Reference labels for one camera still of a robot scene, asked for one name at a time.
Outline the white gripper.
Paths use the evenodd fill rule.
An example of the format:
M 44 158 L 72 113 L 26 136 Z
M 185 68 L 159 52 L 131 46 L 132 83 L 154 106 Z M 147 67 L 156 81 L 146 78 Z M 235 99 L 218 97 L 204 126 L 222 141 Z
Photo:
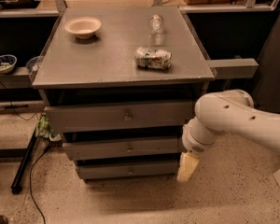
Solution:
M 183 126 L 182 144 L 187 153 L 180 156 L 176 179 L 188 182 L 200 161 L 199 155 L 204 154 L 223 134 L 203 125 L 197 118 L 191 119 Z

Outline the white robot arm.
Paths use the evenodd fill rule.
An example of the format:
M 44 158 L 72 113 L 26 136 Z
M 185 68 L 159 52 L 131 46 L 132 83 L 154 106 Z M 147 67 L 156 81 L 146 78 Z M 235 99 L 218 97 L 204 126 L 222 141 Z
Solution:
M 183 126 L 177 180 L 187 182 L 200 155 L 224 133 L 251 140 L 280 155 L 280 114 L 254 108 L 251 96 L 242 90 L 212 92 L 200 97 L 195 117 Z

